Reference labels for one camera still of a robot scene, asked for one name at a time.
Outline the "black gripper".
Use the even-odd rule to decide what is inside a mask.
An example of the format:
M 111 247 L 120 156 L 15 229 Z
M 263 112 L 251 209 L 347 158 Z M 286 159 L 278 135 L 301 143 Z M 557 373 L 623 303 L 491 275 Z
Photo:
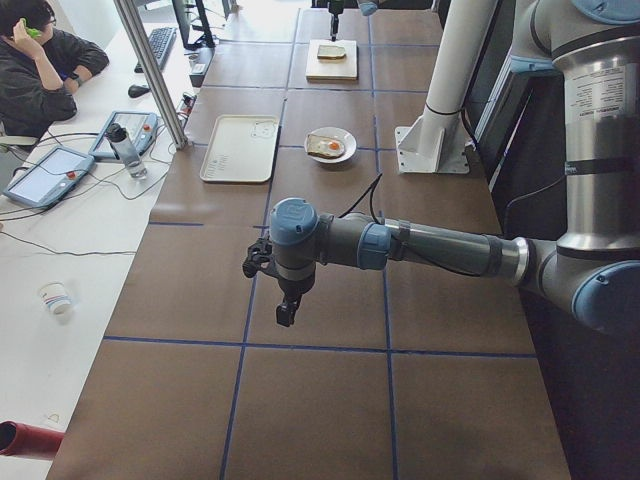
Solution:
M 331 27 L 330 27 L 330 39 L 335 41 L 337 39 L 339 30 L 339 15 L 344 12 L 344 0 L 328 0 L 327 9 L 331 15 Z
M 314 277 L 308 276 L 301 280 L 279 278 L 278 285 L 284 294 L 284 299 L 276 307 L 276 323 L 283 327 L 290 327 L 295 323 L 302 296 L 314 286 Z

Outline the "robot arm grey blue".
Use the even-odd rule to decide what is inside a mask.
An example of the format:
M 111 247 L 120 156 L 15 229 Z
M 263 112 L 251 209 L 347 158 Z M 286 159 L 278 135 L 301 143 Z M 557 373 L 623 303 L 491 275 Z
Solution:
M 364 16 L 375 13 L 379 8 L 378 1 L 356 0 L 356 7 Z M 327 10 L 331 15 L 330 40 L 335 42 L 339 32 L 339 18 L 346 8 L 345 0 L 328 0 Z
M 246 275 L 274 277 L 290 326 L 320 264 L 381 270 L 390 260 L 472 277 L 500 276 L 593 330 L 639 332 L 639 5 L 635 1 L 520 1 L 514 70 L 564 77 L 567 230 L 556 241 L 504 240 L 371 215 L 318 214 L 277 203 Z

